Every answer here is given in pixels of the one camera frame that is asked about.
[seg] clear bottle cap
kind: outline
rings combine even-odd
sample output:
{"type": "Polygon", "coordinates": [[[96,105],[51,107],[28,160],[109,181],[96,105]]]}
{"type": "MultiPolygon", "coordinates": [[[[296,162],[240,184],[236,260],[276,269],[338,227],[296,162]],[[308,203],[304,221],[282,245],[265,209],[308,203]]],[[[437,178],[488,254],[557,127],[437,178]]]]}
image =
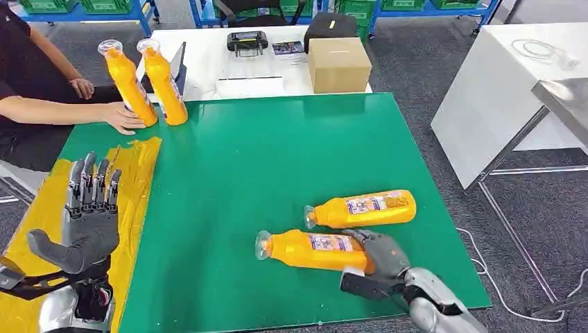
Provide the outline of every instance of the clear bottle cap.
{"type": "Polygon", "coordinates": [[[304,224],[308,229],[316,227],[316,213],[313,206],[304,206],[304,224]]]}
{"type": "Polygon", "coordinates": [[[272,254],[272,234],[262,230],[255,239],[255,257],[259,260],[267,259],[272,254]]]}
{"type": "Polygon", "coordinates": [[[114,57],[123,53],[123,43],[118,40],[105,40],[98,45],[98,52],[105,57],[114,57]]]}
{"type": "Polygon", "coordinates": [[[141,52],[144,56],[153,56],[159,52],[159,42],[146,38],[137,43],[137,51],[141,52]]]}

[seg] brown box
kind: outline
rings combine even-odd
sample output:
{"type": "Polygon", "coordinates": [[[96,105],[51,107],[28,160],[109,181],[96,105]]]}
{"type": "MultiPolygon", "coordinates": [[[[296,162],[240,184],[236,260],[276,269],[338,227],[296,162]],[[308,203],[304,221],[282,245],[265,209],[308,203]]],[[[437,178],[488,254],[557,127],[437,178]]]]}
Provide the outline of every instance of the brown box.
{"type": "Polygon", "coordinates": [[[359,38],[313,38],[309,70],[314,92],[364,92],[372,63],[359,38]]]}

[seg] robotic hand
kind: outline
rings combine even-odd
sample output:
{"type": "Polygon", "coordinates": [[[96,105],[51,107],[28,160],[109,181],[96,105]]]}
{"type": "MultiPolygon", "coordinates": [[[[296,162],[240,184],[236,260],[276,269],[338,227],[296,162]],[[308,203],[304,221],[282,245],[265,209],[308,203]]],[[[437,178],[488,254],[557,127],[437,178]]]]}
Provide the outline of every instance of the robotic hand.
{"type": "Polygon", "coordinates": [[[62,270],[25,276],[5,257],[0,257],[0,291],[32,300],[49,295],[40,312],[40,331],[61,332],[77,327],[84,332],[106,332],[114,313],[114,293],[108,283],[110,254],[119,245],[118,206],[121,171],[106,184],[108,160],[98,165],[96,154],[74,162],[67,188],[62,220],[62,243],[53,243],[43,230],[31,230],[27,241],[31,252],[62,270]],[[57,284],[49,282],[65,279],[57,284]]]}
{"type": "Polygon", "coordinates": [[[341,290],[369,299],[400,293],[410,319],[427,333],[488,333],[455,294],[432,272],[411,267],[392,237],[369,230],[345,230],[363,245],[375,267],[373,274],[343,272],[341,290]]]}

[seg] green tabletop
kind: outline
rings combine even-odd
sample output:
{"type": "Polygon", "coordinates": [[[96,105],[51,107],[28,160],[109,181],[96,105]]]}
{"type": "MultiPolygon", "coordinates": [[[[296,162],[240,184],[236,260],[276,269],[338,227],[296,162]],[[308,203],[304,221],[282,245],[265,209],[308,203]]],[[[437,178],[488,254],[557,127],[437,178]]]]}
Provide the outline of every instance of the green tabletop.
{"type": "MultiPolygon", "coordinates": [[[[338,290],[340,273],[259,261],[254,240],[304,229],[305,205],[409,189],[410,223],[392,235],[470,308],[490,306],[453,221],[391,94],[190,102],[163,139],[121,332],[251,330],[404,314],[338,290]]],[[[62,157],[104,155],[129,137],[76,126],[62,157]]]]}

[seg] plastic bottle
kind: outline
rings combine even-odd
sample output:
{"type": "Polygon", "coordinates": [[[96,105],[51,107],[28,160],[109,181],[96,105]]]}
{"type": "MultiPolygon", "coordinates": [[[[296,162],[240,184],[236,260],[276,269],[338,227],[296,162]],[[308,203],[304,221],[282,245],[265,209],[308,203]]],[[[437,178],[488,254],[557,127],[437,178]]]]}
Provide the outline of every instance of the plastic bottle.
{"type": "Polygon", "coordinates": [[[339,229],[406,223],[416,214],[415,199],[405,189],[332,198],[324,205],[304,208],[304,220],[308,229],[315,225],[339,229]]]}
{"type": "Polygon", "coordinates": [[[278,259],[289,266],[342,271],[346,266],[371,274],[374,266],[361,245],[345,234],[310,234],[290,230],[270,234],[263,230],[255,240],[257,259],[278,259]]]}
{"type": "Polygon", "coordinates": [[[159,52],[159,42],[147,38],[137,44],[137,50],[143,54],[145,72],[161,102],[166,122],[170,125],[185,123],[188,111],[171,75],[169,62],[159,52]]]}
{"type": "Polygon", "coordinates": [[[143,119],[145,126],[157,123],[157,114],[149,101],[145,88],[137,80],[137,68],[123,53],[118,40],[105,40],[98,45],[98,52],[106,58],[108,72],[116,84],[126,107],[143,119]]]}

